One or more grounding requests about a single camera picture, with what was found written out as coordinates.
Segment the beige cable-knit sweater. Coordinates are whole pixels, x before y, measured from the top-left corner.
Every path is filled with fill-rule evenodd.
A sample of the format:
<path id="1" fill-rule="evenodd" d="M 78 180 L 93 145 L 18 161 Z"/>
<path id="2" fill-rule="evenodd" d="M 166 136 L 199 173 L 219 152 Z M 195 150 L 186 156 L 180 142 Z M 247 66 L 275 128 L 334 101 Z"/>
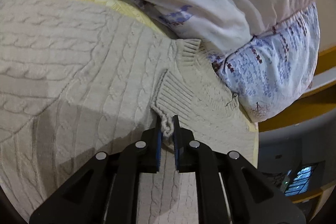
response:
<path id="1" fill-rule="evenodd" d="M 257 164 L 258 133 L 199 40 L 90 2 L 1 0 L 1 188 L 24 220 L 96 152 L 122 151 L 161 116 L 161 168 L 141 176 L 137 221 L 196 223 L 174 115 L 214 151 Z"/>

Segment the lit screen device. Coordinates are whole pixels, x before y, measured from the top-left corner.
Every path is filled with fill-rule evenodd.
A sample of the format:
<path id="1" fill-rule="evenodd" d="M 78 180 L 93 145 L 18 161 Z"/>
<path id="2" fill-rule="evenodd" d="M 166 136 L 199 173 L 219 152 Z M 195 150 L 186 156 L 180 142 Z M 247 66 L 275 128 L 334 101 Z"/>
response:
<path id="1" fill-rule="evenodd" d="M 290 197 L 307 192 L 314 169 L 314 165 L 303 166 L 289 184 L 284 194 Z"/>

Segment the floral lavender pillow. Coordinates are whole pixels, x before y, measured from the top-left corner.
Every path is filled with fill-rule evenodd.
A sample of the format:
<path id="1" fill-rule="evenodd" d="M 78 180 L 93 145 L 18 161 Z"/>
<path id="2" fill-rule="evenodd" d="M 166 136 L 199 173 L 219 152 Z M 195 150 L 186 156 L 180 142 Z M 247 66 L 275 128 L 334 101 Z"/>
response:
<path id="1" fill-rule="evenodd" d="M 306 91 L 320 42 L 315 0 L 131 0 L 184 39 L 201 39 L 253 122 Z"/>

